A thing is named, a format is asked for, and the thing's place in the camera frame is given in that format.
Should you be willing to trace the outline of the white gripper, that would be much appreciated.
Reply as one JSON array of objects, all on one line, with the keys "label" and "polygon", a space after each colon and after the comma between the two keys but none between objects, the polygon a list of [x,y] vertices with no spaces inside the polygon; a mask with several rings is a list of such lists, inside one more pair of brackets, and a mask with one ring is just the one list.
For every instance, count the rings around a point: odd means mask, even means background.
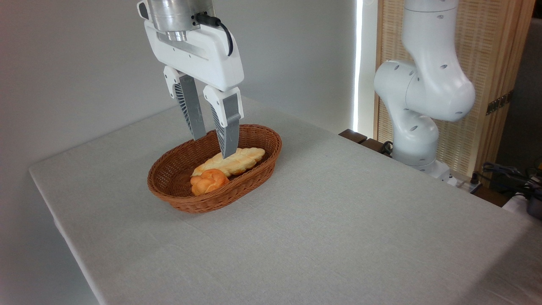
[{"label": "white gripper", "polygon": [[234,36],[233,52],[228,55],[228,37],[222,28],[202,25],[188,31],[185,41],[169,40],[150,21],[144,21],[144,28],[155,57],[166,64],[164,77],[170,96],[180,105],[193,139],[207,133],[197,79],[210,85],[205,86],[203,95],[211,105],[222,158],[233,155],[238,148],[240,120],[244,118],[237,87],[244,80],[244,71]]}]

